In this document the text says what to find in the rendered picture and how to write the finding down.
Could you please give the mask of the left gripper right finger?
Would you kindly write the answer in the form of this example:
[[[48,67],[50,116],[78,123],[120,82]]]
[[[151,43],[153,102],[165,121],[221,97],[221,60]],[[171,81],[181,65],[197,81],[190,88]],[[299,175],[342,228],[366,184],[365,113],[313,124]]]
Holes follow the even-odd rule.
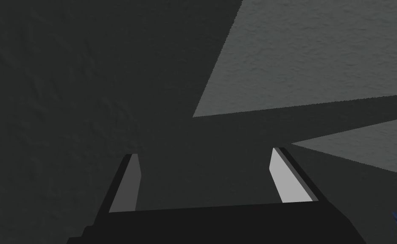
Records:
[[[318,201],[317,196],[279,148],[273,148],[269,171],[283,203]]]

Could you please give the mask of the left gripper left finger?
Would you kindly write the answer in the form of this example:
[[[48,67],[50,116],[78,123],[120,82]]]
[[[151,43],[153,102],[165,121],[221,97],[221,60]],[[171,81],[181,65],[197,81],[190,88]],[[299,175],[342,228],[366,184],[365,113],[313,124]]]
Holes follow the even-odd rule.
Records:
[[[98,213],[134,211],[140,182],[141,170],[138,154],[125,155],[111,181]]]

